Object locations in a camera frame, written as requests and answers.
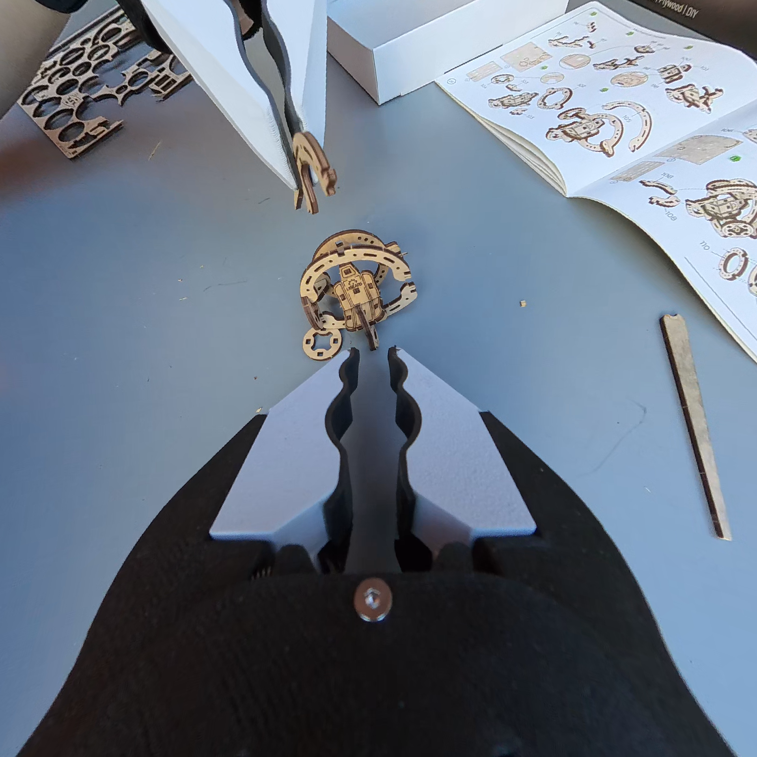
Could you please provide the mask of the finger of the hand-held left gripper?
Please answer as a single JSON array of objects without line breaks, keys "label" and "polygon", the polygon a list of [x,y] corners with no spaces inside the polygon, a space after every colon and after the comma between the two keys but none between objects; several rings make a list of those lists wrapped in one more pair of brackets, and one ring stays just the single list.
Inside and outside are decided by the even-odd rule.
[{"label": "finger of the hand-held left gripper", "polygon": [[326,131],[327,12],[325,1],[262,1],[264,39],[296,114],[292,133]]},{"label": "finger of the hand-held left gripper", "polygon": [[255,77],[238,19],[224,1],[144,1],[148,16],[194,79],[240,136],[295,190],[290,148],[270,92]]}]

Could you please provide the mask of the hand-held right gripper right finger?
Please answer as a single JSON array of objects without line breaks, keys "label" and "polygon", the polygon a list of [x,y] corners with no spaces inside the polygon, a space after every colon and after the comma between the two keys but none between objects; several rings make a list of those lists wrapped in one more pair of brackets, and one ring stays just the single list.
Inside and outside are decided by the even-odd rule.
[{"label": "hand-held right gripper right finger", "polygon": [[447,544],[526,536],[536,525],[478,407],[406,351],[388,353],[399,458],[394,548],[404,572],[430,570]]}]

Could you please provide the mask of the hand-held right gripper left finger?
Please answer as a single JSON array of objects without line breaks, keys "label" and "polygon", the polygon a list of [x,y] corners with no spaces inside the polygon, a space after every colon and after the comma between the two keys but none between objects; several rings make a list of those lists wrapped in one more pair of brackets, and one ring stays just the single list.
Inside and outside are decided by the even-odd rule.
[{"label": "hand-held right gripper left finger", "polygon": [[299,544],[324,573],[342,573],[353,526],[347,453],[359,352],[339,354],[279,401],[222,505],[217,540]]}]

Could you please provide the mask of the wooden horseshoe model part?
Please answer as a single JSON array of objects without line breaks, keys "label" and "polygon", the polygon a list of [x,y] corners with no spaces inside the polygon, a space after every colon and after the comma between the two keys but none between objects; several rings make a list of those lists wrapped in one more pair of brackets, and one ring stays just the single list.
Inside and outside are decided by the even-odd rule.
[{"label": "wooden horseshoe model part", "polygon": [[337,174],[331,168],[328,158],[317,139],[310,132],[295,133],[292,141],[293,154],[298,173],[298,188],[295,190],[295,209],[300,209],[302,201],[307,204],[308,213],[319,212],[313,190],[313,175],[327,196],[336,194]]}]

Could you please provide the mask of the small wooden robot model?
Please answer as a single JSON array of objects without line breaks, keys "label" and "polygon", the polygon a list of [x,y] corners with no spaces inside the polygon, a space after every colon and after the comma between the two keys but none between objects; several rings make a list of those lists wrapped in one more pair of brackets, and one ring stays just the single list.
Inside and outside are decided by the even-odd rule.
[{"label": "small wooden robot model", "polygon": [[317,247],[300,280],[300,302],[310,324],[306,355],[328,360],[341,349],[343,330],[363,331],[379,346],[376,324],[417,298],[399,244],[364,230],[338,232]]}]

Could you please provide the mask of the dark model kit box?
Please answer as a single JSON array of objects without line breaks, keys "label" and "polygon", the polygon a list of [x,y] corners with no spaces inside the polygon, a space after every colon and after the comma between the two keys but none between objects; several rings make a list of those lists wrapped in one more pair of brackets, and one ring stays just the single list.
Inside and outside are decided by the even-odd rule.
[{"label": "dark model kit box", "polygon": [[756,1],[634,1],[756,58]]}]

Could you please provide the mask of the white cardboard box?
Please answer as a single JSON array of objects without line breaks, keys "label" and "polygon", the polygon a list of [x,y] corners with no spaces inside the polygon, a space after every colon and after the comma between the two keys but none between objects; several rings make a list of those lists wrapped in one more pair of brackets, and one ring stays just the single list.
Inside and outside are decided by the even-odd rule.
[{"label": "white cardboard box", "polygon": [[328,52],[383,104],[565,13],[567,1],[327,2]]}]

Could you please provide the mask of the laser-cut plywood sheet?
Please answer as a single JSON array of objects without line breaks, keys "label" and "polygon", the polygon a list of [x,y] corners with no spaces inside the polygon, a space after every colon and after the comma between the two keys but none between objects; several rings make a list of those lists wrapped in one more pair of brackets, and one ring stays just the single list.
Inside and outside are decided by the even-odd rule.
[{"label": "laser-cut plywood sheet", "polygon": [[164,101],[191,81],[174,54],[150,48],[115,6],[50,49],[18,104],[73,159],[123,125],[100,114],[96,103],[123,106],[142,91]]}]

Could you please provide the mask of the flat wooden stick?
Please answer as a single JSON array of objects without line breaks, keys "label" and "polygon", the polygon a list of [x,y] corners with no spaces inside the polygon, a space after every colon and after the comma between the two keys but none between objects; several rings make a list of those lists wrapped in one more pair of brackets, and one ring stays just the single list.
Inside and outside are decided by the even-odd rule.
[{"label": "flat wooden stick", "polygon": [[718,538],[731,541],[731,527],[714,459],[686,322],[681,315],[664,315],[660,319],[660,324],[714,532]]}]

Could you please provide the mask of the open instruction booklet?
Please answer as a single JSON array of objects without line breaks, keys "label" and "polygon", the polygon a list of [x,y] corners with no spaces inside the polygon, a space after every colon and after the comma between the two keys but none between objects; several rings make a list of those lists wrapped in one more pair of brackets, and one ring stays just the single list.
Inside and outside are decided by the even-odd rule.
[{"label": "open instruction booklet", "polygon": [[589,2],[437,83],[563,195],[646,232],[755,357],[752,58]]}]

